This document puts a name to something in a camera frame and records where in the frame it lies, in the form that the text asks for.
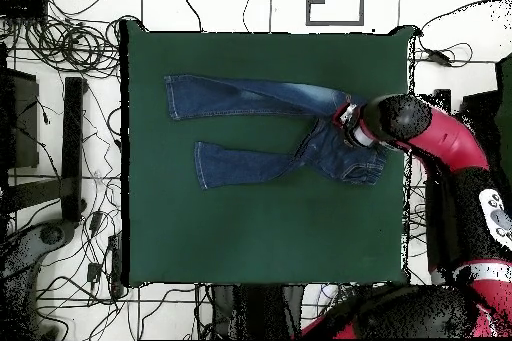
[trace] blue jeans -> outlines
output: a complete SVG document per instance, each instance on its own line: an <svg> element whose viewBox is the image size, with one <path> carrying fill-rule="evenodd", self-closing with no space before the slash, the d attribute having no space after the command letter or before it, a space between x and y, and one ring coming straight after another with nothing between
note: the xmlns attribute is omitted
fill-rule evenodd
<svg viewBox="0 0 512 341"><path fill-rule="evenodd" d="M229 115L316 119L294 154L229 150L196 142L196 172L203 189L266 182L304 165L336 181L373 185L384 168L384 147L350 147L331 122L336 109L347 101L365 104L361 97L313 85L194 75L167 76L165 83L174 120Z"/></svg>

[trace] black border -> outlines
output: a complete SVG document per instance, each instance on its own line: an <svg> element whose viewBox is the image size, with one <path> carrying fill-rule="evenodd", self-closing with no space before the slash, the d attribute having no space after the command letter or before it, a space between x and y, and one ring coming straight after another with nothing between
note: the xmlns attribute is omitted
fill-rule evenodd
<svg viewBox="0 0 512 341"><path fill-rule="evenodd" d="M121 219L123 220L123 235L121 237L121 283L129 287L130 274L130 75L128 67L128 24L126 20L119 22L119 71L121 76Z"/></svg>

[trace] green cloth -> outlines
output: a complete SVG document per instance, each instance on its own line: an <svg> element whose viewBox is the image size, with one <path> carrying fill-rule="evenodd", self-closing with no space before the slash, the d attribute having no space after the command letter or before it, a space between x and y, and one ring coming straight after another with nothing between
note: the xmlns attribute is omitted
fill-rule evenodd
<svg viewBox="0 0 512 341"><path fill-rule="evenodd" d="M376 186L307 167L275 181L202 191L197 140L293 152L311 122L274 116L172 121L164 76L306 83L372 99L407 91L412 27L394 35L129 31L130 271L142 282L400 281L403 154Z"/></svg>
<svg viewBox="0 0 512 341"><path fill-rule="evenodd" d="M500 130L501 167L509 181L512 180L512 55L499 63L501 79L498 85L503 90L503 101L496 115Z"/></svg>

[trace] jeans pocket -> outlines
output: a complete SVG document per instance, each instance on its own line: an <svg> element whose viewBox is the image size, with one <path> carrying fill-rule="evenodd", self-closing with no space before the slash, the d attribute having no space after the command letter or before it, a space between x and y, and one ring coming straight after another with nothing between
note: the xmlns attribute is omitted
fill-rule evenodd
<svg viewBox="0 0 512 341"><path fill-rule="evenodd" d="M366 184L368 181L368 166L364 163L354 163L343 174L340 179L351 184Z"/></svg>

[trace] jeans leg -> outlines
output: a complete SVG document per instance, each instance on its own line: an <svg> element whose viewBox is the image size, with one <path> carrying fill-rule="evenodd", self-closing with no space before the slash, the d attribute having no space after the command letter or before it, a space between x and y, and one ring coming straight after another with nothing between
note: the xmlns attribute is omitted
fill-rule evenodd
<svg viewBox="0 0 512 341"><path fill-rule="evenodd" d="M351 99L330 88L271 81L167 76L167 99L176 120L221 115L290 115L328 117Z"/></svg>
<svg viewBox="0 0 512 341"><path fill-rule="evenodd" d="M205 142L196 142L194 156L203 190L266 182L294 168L294 159L290 155L228 150Z"/></svg>

